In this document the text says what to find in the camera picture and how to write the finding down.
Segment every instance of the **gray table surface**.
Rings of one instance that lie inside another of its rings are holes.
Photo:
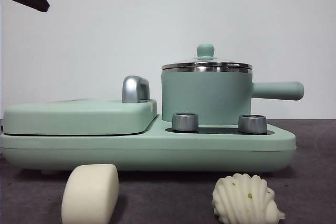
[[[280,223],[336,221],[336,120],[269,120],[297,136],[291,165],[259,174],[276,192]],[[119,172],[120,192],[110,223],[219,223],[211,206],[216,181],[233,173]],[[70,172],[45,176],[0,156],[1,224],[61,223]]]

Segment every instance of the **white soap bar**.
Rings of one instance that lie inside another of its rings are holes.
[[[108,224],[117,202],[118,190],[115,165],[76,167],[63,194],[63,224]]]
[[[214,214],[225,224],[277,224],[285,218],[274,202],[274,191],[257,175],[220,178],[212,195]]]

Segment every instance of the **mint green pot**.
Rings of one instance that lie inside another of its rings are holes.
[[[193,62],[163,66],[162,119],[174,113],[196,113],[200,125],[238,124],[240,115],[251,114],[252,98],[300,100],[300,82],[253,83],[251,66],[219,62],[213,46],[200,45]]]

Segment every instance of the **pot lid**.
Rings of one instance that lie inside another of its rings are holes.
[[[183,61],[162,66],[162,70],[172,68],[195,68],[195,67],[220,67],[238,68],[251,70],[252,66],[245,63],[220,60],[214,57],[215,48],[212,44],[200,44],[197,47],[197,57],[189,61]]]

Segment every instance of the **seashell soap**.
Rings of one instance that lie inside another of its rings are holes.
[[[257,175],[220,178],[212,196],[214,214],[224,224],[277,224],[285,218],[274,201],[274,191]]]

